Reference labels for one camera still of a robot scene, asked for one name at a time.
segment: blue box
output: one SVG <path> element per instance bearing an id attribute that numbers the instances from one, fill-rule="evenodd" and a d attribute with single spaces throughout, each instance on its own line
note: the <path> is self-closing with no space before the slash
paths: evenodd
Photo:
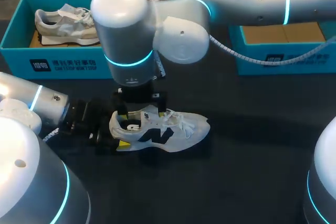
<path id="1" fill-rule="evenodd" d="M 336 22 L 319 25 L 326 40 L 336 34 Z M 248 44 L 242 27 L 232 26 L 229 28 L 229 33 L 234 51 L 250 58 L 265 61 L 292 59 L 321 44 L 320 42 Z M 241 59 L 236 60 L 239 75 L 335 73 L 336 42 L 308 59 L 285 66 L 262 66 Z"/>
<path id="2" fill-rule="evenodd" d="M 90 9 L 91 0 L 20 0 L 0 44 L 12 74 L 24 79 L 111 79 L 101 47 L 29 48 L 35 11 L 54 12 L 65 3 Z"/>

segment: cardboard box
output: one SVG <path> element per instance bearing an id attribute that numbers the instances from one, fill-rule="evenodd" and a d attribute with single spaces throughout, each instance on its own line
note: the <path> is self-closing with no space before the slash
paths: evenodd
<path id="1" fill-rule="evenodd" d="M 229 28 L 233 50 L 250 58 L 282 61 L 303 55 L 326 41 L 324 34 L 335 35 L 332 26 L 318 23 L 287 26 Z M 240 75 L 334 73 L 336 72 L 336 43 L 303 61 L 285 66 L 262 66 L 237 59 Z"/>
<path id="2" fill-rule="evenodd" d="M 91 0 L 20 0 L 0 44 L 13 75 L 24 79 L 111 79 L 100 46 L 42 46 L 34 39 L 35 11 L 53 12 L 65 3 L 89 9 Z"/>

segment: white sneaker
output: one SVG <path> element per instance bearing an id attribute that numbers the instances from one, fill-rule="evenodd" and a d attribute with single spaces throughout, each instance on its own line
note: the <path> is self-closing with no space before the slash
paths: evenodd
<path id="1" fill-rule="evenodd" d="M 115 111 L 110 120 L 113 138 L 130 143 L 117 151 L 158 147 L 179 152 L 199 143 L 210 130 L 207 118 L 202 115 L 167 110 L 165 116 L 159 117 L 157 108 L 152 105 L 129 112 L 128 116 L 128 120 L 123 120 Z"/>
<path id="2" fill-rule="evenodd" d="M 56 12 L 35 12 L 35 25 L 42 45 L 78 43 L 90 46 L 99 42 L 91 12 L 65 4 Z"/>

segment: white shoelace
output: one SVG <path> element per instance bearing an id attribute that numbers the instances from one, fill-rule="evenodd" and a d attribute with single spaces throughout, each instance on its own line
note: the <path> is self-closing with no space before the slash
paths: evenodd
<path id="1" fill-rule="evenodd" d="M 78 16 L 81 16 L 82 18 L 80 18 L 79 20 L 76 20 L 75 23 L 84 23 L 87 24 L 88 26 L 92 26 L 93 25 L 93 18 L 92 18 L 92 14 L 91 11 L 86 9 L 86 8 L 77 8 L 77 10 L 80 11 L 79 14 L 77 14 Z"/>
<path id="2" fill-rule="evenodd" d="M 164 127 L 178 126 L 182 131 L 184 131 L 185 138 L 186 139 L 190 138 L 191 135 L 194 133 L 195 125 L 187 122 L 181 113 L 169 109 L 167 109 L 167 111 L 169 113 L 165 113 L 165 116 L 163 117 L 163 122 L 167 122 L 173 116 L 177 120 L 177 123 L 176 124 L 163 123 L 163 126 Z"/>

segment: dark tabletop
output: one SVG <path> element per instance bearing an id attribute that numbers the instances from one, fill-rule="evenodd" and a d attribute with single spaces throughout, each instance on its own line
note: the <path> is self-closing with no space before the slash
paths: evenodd
<path id="1" fill-rule="evenodd" d="M 1 35 L 7 25 L 0 22 Z M 213 34 L 228 43 L 225 28 Z M 336 115 L 336 75 L 239 77 L 234 58 L 213 46 L 196 64 L 163 63 L 167 79 L 156 85 L 169 93 L 167 107 L 208 117 L 211 131 L 174 154 L 67 153 L 54 140 L 90 194 L 91 222 L 303 223 L 314 146 Z M 0 71 L 8 71 L 3 61 Z M 112 80 L 35 82 L 85 100 L 108 98 L 117 87 Z"/>

